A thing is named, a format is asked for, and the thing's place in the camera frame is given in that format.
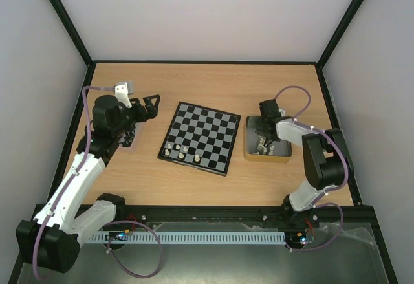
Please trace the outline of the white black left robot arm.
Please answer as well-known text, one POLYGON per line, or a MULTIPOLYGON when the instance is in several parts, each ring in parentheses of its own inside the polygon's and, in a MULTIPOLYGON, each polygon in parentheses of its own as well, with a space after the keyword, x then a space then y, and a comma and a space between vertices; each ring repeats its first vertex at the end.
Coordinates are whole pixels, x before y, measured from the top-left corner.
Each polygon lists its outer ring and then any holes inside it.
POLYGON ((81 247, 101 228, 129 224, 125 199, 117 195, 104 193, 82 214, 78 210, 115 152, 133 143, 136 127, 157 117, 160 100, 158 94, 139 100, 115 91, 97 97, 89 107, 83 98, 85 133, 71 167, 42 209, 16 228, 23 261, 32 265, 38 280, 45 279, 41 268, 62 274, 69 271, 81 247))

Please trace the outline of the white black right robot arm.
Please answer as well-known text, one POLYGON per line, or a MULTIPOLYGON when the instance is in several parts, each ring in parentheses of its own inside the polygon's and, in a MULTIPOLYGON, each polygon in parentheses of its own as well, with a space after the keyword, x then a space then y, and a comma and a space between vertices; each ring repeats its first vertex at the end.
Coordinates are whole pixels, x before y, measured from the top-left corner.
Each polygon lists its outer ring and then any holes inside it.
POLYGON ((302 148, 305 180, 283 201, 282 219, 291 227, 299 225, 307 210, 331 191, 343 188, 354 167, 342 132, 321 130, 297 118, 283 116, 275 100, 259 103, 261 119, 256 128, 262 141, 261 153, 270 153, 275 142, 287 141, 302 148))

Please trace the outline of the gold tin of white pieces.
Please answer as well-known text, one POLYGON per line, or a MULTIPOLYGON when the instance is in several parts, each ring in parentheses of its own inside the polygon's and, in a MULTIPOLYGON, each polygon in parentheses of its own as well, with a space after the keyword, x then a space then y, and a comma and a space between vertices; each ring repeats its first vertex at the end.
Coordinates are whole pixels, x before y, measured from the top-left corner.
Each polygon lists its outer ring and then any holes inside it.
POLYGON ((244 158, 251 162, 268 162, 268 163, 287 163, 292 156, 292 145, 287 141, 273 141, 271 144, 265 144, 267 152, 260 154, 257 152, 261 136, 256 134, 255 130, 260 116, 250 115, 246 117, 243 127, 243 151, 244 158), (269 147, 274 146, 274 154, 269 155, 269 147))

